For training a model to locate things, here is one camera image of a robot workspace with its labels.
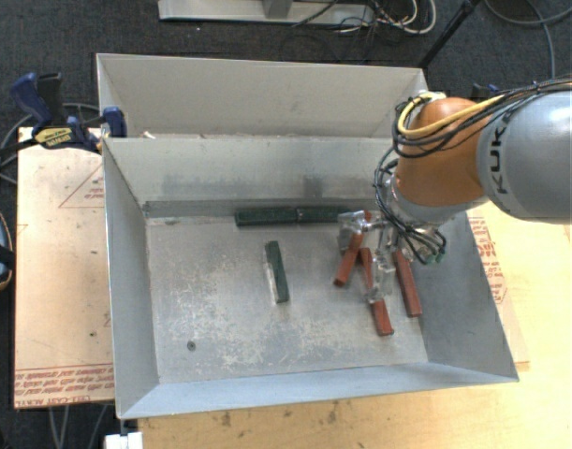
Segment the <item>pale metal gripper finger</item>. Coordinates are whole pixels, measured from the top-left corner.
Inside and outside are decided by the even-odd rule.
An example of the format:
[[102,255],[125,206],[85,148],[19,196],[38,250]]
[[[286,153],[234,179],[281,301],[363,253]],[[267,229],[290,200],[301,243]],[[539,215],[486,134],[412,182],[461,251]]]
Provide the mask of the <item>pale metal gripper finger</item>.
[[368,301],[375,303],[386,296],[391,296],[395,283],[395,266],[391,254],[376,250],[371,257],[370,271]]
[[338,247],[344,253],[355,236],[362,236],[364,225],[364,211],[347,211],[337,216],[339,233],[337,237]]

